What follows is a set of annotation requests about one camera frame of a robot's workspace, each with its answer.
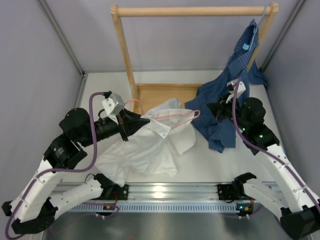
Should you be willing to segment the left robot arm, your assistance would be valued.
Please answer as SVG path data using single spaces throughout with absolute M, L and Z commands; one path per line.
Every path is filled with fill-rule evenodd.
M 55 138 L 45 151 L 35 175 L 19 197 L 6 201 L 1 208 L 9 220 L 5 227 L 8 240 L 12 239 L 9 230 L 15 233 L 14 239 L 25 235 L 38 234 L 49 228 L 54 221 L 68 210 L 89 200 L 107 200 L 120 185 L 103 173 L 98 173 L 88 182 L 53 195 L 52 191 L 67 173 L 81 173 L 75 167 L 88 154 L 84 147 L 93 146 L 114 135 L 120 134 L 124 141 L 140 128 L 150 123 L 140 114 L 122 109 L 117 115 L 118 122 L 109 117 L 93 120 L 83 108 L 70 110 L 59 123 L 62 134 Z

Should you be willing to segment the pink wire hanger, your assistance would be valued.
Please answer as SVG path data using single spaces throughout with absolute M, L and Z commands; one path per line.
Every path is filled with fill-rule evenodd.
M 145 113 L 144 113 L 144 110 L 143 110 L 143 107 L 142 107 L 142 103 L 141 103 L 141 101 L 140 100 L 138 100 L 138 99 L 130 99 L 130 100 L 128 100 L 128 101 L 126 101 L 125 103 L 124 103 L 124 106 L 126 107 L 129 103 L 131 103 L 132 102 L 132 109 L 134 109 L 135 108 L 135 104 L 136 103 L 138 103 L 138 107 L 139 107 L 139 109 L 140 109 L 140 111 L 141 111 L 141 115 L 142 116 L 146 116 L 145 115 Z M 200 117 L 200 115 L 201 115 L 201 111 L 200 110 L 190 110 L 189 109 L 189 112 L 186 112 L 185 114 L 180 114 L 180 113 L 177 113 L 177 114 L 169 114 L 169 115 L 163 115 L 163 116 L 150 116 L 152 119 L 154 119 L 154 120 L 162 120 L 162 119 L 168 119 L 168 118 L 175 118 L 175 117 L 186 117 L 186 116 L 188 116 L 188 115 L 191 115 L 191 114 L 193 114 L 193 116 L 191 117 L 191 118 L 189 118 L 188 120 L 186 120 L 186 121 L 183 121 L 183 122 L 181 122 L 181 123 L 179 123 L 179 124 L 177 124 L 177 125 L 175 125 L 173 128 L 175 129 L 175 128 L 178 128 L 179 126 L 181 126 L 181 125 L 184 125 L 184 124 L 186 124 L 186 123 L 188 123 L 188 122 L 192 122 L 193 120 L 195 120 L 195 119 L 197 119 L 197 118 L 199 118 Z

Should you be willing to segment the white shirt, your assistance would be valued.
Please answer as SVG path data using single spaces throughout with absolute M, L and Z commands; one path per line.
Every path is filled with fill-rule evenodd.
M 128 141 L 118 140 L 105 150 L 96 160 L 95 167 L 108 179 L 119 186 L 124 186 L 130 169 L 143 175 L 175 176 L 178 168 L 174 155 L 183 155 L 196 143 L 196 136 L 191 121 L 177 128 L 193 116 L 171 117 L 155 120 L 150 116 L 160 117 L 173 114 L 185 114 L 189 109 L 181 107 L 178 98 L 171 98 L 148 110 L 142 116 L 150 123 L 129 136 Z

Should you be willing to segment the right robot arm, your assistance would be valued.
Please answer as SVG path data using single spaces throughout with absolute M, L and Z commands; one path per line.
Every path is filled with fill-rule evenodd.
M 265 125 L 263 103 L 247 98 L 242 105 L 224 98 L 208 103 L 217 120 L 234 123 L 244 145 L 273 177 L 280 191 L 276 192 L 257 176 L 247 172 L 230 184 L 220 184 L 220 200 L 256 200 L 278 219 L 282 229 L 293 240 L 300 240 L 320 229 L 320 198 L 299 176 L 284 153 L 276 135 Z

